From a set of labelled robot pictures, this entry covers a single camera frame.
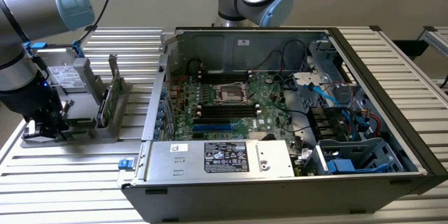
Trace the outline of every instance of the blue plastic latch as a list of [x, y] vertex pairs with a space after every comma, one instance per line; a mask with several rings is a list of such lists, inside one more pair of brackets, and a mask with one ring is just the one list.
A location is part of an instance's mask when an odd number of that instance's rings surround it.
[[118, 170], [133, 170], [133, 158], [127, 157], [118, 162]]
[[71, 47], [73, 47], [73, 50], [75, 51], [77, 58], [85, 58], [81, 45], [77, 40], [73, 40]]
[[387, 164], [378, 165], [375, 168], [354, 169], [351, 160], [333, 159], [326, 162], [327, 170], [331, 174], [354, 174], [354, 173], [385, 173]]
[[30, 45], [30, 49], [43, 49], [47, 47], [46, 42], [35, 42]]
[[326, 163], [329, 172], [335, 173], [354, 173], [353, 163], [349, 159], [333, 159]]

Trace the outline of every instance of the slotted metal table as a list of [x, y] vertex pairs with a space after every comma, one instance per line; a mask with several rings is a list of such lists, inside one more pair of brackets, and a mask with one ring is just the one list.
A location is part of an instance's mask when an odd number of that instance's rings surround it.
[[[381, 31], [339, 27], [382, 88], [448, 168], [448, 97]], [[117, 188], [117, 163], [137, 156], [159, 58], [161, 28], [98, 28], [85, 46], [91, 69], [110, 80], [107, 55], [133, 90], [114, 144], [19, 147], [23, 122], [0, 151], [0, 223], [143, 223]], [[123, 172], [130, 180], [133, 173]], [[297, 199], [297, 207], [303, 201]], [[239, 223], [441, 223], [448, 221], [448, 182], [403, 196], [371, 215], [302, 217]]]
[[423, 40], [448, 57], [448, 27], [425, 26], [418, 40]]

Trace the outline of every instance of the blue tab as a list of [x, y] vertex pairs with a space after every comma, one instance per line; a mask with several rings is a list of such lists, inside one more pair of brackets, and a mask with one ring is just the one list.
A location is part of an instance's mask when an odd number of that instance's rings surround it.
[[47, 47], [47, 44], [45, 42], [35, 42], [30, 45], [31, 49], [43, 49]]
[[133, 158], [121, 159], [118, 162], [118, 170], [131, 170], [133, 169]]

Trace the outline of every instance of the warning label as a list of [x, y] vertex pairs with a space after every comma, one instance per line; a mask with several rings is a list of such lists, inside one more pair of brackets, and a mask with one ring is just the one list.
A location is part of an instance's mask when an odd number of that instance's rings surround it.
[[57, 83], [62, 88], [82, 88], [83, 83], [71, 66], [47, 67]]
[[245, 142], [203, 143], [203, 170], [206, 173], [249, 171]]

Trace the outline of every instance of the computer component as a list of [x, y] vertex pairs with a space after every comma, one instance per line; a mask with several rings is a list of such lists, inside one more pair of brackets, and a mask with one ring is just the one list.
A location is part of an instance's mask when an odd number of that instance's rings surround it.
[[178, 28], [162, 48], [154, 82], [175, 92], [153, 89], [146, 121], [170, 115], [174, 134], [145, 124], [121, 185], [145, 221], [374, 212], [448, 178], [337, 29]]

